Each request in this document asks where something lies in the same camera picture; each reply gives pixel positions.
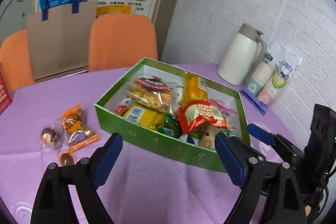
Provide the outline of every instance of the purple tablecloth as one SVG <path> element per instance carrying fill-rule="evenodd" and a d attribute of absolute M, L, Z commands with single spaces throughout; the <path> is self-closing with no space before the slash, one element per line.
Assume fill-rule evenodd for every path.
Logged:
<path fill-rule="evenodd" d="M 224 85 L 216 65 L 179 65 Z M 63 112 L 84 103 L 87 124 L 101 139 L 75 152 L 90 157 L 110 134 L 100 129 L 93 104 L 127 69 L 86 73 L 52 79 L 16 92 L 14 102 L 0 116 L 0 196 L 19 224 L 30 223 L 37 188 L 56 152 L 41 148 L 39 134 Z M 247 120 L 273 133 L 281 133 L 296 144 L 293 136 L 272 112 L 262 116 L 242 96 Z M 268 160 L 280 161 L 268 146 L 252 139 Z M 87 223 L 74 187 L 70 189 L 81 223 Z M 186 165 L 124 142 L 123 150 L 98 194 L 113 221 L 123 224 L 210 224 L 223 223 L 240 189 L 228 175 Z M 264 198 L 260 198 L 252 223 L 258 223 Z"/>

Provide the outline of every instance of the orange chair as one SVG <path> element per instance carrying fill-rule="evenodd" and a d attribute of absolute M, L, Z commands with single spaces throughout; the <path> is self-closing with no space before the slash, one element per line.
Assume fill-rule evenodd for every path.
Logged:
<path fill-rule="evenodd" d="M 143 57 L 157 60 L 155 29 L 149 18 L 106 14 L 91 27 L 89 71 L 132 67 Z"/>
<path fill-rule="evenodd" d="M 10 90 L 35 83 L 29 59 L 27 29 L 20 30 L 3 41 L 0 60 Z"/>

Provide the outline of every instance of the thermos handle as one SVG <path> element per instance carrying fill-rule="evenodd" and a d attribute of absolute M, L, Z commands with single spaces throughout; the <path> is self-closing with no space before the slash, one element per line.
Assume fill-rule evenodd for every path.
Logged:
<path fill-rule="evenodd" d="M 259 65 L 261 60 L 264 58 L 265 53 L 267 51 L 267 44 L 264 40 L 262 40 L 260 37 L 257 37 L 256 41 L 261 43 L 261 52 L 258 55 L 258 57 L 254 60 L 254 62 L 252 63 L 250 71 L 254 71 L 257 68 L 257 66 Z"/>

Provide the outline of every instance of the stack of paper cups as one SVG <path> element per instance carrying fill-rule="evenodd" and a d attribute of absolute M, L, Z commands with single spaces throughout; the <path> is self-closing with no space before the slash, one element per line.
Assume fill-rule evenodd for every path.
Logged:
<path fill-rule="evenodd" d="M 261 62 L 253 72 L 252 77 L 247 84 L 247 88 L 254 96 L 256 96 L 273 76 L 274 72 L 275 69 L 273 67 Z"/>
<path fill-rule="evenodd" d="M 265 105 L 270 106 L 280 96 L 280 94 L 284 90 L 285 86 L 277 89 L 277 88 L 274 87 L 272 79 L 270 79 L 266 83 L 265 87 L 259 93 L 257 99 L 260 102 L 263 102 Z"/>

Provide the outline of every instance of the screw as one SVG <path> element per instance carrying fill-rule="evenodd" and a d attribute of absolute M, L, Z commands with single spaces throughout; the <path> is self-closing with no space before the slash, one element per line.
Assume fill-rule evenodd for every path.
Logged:
<path fill-rule="evenodd" d="M 82 158 L 81 160 L 80 160 L 80 163 L 81 164 L 87 164 L 88 162 L 89 162 L 89 158 Z"/>
<path fill-rule="evenodd" d="M 48 169 L 52 170 L 56 168 L 56 163 L 52 163 L 48 165 Z"/>
<path fill-rule="evenodd" d="M 256 164 L 258 160 L 256 158 L 249 158 L 249 162 L 252 164 Z"/>
<path fill-rule="evenodd" d="M 290 165 L 289 165 L 289 163 L 287 163 L 287 162 L 283 162 L 281 165 L 282 165 L 282 167 L 285 168 L 285 169 L 290 168 Z"/>

